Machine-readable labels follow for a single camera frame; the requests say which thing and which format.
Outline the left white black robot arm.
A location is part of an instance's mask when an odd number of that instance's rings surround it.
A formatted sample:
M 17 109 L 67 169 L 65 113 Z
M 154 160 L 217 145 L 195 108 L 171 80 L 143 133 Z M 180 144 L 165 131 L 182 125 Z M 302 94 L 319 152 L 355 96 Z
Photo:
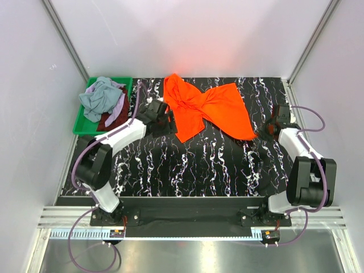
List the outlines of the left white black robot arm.
M 104 134 L 85 135 L 77 141 L 71 172 L 75 188 L 90 193 L 103 219 L 110 225 L 122 221 L 119 198 L 110 185 L 113 156 L 146 136 L 154 138 L 177 133 L 175 117 L 167 103 L 154 99 L 146 107 L 134 109 L 124 124 Z

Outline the orange t shirt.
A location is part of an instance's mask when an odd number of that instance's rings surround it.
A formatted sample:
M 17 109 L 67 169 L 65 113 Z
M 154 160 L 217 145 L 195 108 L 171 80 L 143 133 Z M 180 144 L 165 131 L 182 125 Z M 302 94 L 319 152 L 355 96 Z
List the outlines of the orange t shirt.
M 235 83 L 210 88 L 203 93 L 172 74 L 164 79 L 163 98 L 173 111 L 176 136 L 182 143 L 202 132 L 205 120 L 234 139 L 253 140 L 257 137 Z

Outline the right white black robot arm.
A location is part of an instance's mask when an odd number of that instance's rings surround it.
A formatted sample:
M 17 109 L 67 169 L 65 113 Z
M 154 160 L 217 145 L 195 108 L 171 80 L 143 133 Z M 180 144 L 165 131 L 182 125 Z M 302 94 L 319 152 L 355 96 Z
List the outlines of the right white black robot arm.
M 304 138 L 295 123 L 281 118 L 269 119 L 260 136 L 276 140 L 293 161 L 285 191 L 265 197 L 258 211 L 259 221 L 272 225 L 278 218 L 303 210 L 317 213 L 332 205 L 336 182 L 335 160 L 323 157 Z

